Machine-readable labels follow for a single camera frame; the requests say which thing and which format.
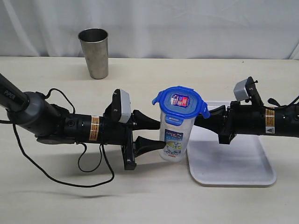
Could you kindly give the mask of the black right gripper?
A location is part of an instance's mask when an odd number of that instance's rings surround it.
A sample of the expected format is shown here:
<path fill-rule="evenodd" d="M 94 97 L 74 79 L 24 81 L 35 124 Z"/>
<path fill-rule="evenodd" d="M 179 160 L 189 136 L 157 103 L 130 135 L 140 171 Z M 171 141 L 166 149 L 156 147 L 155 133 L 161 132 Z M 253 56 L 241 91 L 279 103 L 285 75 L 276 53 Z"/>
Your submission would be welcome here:
<path fill-rule="evenodd" d="M 226 106 L 207 107 L 205 119 L 198 116 L 194 125 L 218 134 L 220 144 L 229 145 L 237 134 L 265 135 L 265 108 L 232 101 Z"/>

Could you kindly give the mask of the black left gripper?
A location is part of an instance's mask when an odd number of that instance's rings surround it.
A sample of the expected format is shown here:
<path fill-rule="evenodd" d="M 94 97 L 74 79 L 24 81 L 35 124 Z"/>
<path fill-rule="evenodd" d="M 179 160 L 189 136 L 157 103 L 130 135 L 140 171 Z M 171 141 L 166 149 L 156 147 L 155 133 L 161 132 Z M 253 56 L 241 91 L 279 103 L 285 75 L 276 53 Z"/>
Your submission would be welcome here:
<path fill-rule="evenodd" d="M 166 146 L 165 141 L 150 140 L 138 136 L 133 141 L 133 130 L 159 130 L 160 122 L 147 117 L 139 110 L 133 110 L 133 114 L 126 116 L 126 122 L 113 120 L 113 113 L 119 112 L 119 109 L 109 105 L 103 113 L 101 121 L 101 142 L 105 145 L 121 146 L 121 153 L 125 170 L 134 170 L 136 168 L 135 157 L 145 153 L 163 149 Z"/>

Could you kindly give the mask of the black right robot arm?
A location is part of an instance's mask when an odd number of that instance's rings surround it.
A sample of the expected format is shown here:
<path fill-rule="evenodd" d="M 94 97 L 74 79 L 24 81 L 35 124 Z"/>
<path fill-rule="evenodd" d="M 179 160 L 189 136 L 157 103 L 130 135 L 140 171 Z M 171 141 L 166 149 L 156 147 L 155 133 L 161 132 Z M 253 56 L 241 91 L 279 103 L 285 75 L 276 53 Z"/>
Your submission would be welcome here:
<path fill-rule="evenodd" d="M 220 144 L 230 144 L 238 134 L 299 136 L 299 104 L 268 109 L 232 101 L 228 107 L 222 105 L 209 112 L 207 119 L 198 115 L 194 125 L 216 133 Z"/>

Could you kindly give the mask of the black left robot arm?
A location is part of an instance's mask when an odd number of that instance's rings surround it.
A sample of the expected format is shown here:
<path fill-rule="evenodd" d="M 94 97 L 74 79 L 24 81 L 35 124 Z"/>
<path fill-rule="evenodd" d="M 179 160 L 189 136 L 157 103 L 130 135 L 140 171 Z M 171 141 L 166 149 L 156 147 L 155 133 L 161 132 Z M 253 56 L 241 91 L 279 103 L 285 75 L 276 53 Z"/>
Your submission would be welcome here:
<path fill-rule="evenodd" d="M 158 130 L 160 122 L 139 110 L 131 110 L 129 94 L 115 89 L 112 102 L 103 116 L 77 114 L 56 104 L 49 95 L 22 92 L 4 76 L 0 77 L 0 105 L 10 122 L 33 133 L 43 144 L 91 143 L 121 147 L 125 170 L 136 167 L 135 158 L 165 147 L 160 140 L 141 136 L 133 139 L 135 130 Z"/>

